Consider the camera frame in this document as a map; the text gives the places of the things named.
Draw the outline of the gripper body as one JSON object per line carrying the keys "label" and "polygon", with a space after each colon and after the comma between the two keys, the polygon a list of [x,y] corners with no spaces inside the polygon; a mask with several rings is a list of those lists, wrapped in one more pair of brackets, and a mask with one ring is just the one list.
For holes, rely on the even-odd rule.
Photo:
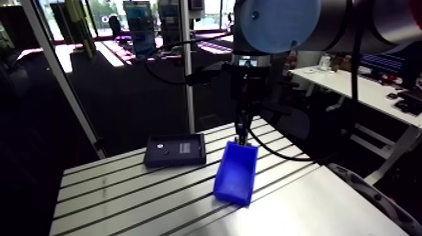
{"label": "gripper body", "polygon": [[235,101],[235,125],[249,126],[266,109],[270,67],[230,67],[230,96]]}

